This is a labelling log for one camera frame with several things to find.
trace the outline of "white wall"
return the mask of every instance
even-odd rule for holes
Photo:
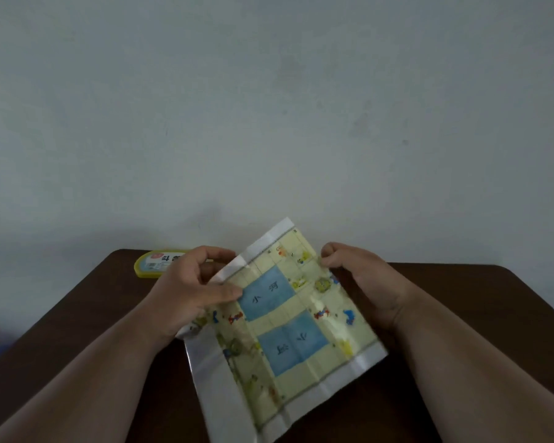
[[[554,0],[0,0],[0,341],[286,215],[554,306]]]

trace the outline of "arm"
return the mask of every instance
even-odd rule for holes
[[[323,265],[397,339],[444,441],[554,441],[554,395],[367,250],[325,245]]]
[[[179,258],[140,305],[0,426],[0,442],[125,441],[156,353],[205,306],[242,294],[234,286],[203,284],[234,257],[198,247]]]

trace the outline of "right hand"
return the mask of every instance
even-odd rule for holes
[[[375,253],[331,242],[321,255],[321,264],[334,269],[343,288],[375,327],[394,331],[406,306],[424,294]]]

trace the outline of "brown table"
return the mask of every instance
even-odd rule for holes
[[[0,357],[0,423],[132,309],[154,280],[138,279],[145,251],[111,253]],[[394,264],[554,392],[554,310],[507,269]],[[184,345],[155,358],[128,441],[207,441]],[[298,421],[280,441],[438,441],[402,359],[390,355]]]

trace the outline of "printed board game map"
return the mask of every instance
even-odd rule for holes
[[[293,224],[226,282],[243,295],[208,321],[258,429],[377,341]]]

